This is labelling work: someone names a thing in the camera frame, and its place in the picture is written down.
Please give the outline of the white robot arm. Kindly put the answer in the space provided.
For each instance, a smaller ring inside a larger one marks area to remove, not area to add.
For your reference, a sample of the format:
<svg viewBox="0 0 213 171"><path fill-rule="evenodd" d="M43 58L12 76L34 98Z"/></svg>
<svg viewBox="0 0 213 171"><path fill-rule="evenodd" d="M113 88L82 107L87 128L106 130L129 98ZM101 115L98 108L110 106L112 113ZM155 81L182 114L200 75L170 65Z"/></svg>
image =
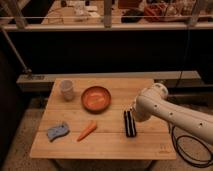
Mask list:
<svg viewBox="0 0 213 171"><path fill-rule="evenodd" d="M170 103L167 97L168 89L161 83L142 89L131 107L135 120L143 122L154 115L213 144L213 116Z"/></svg>

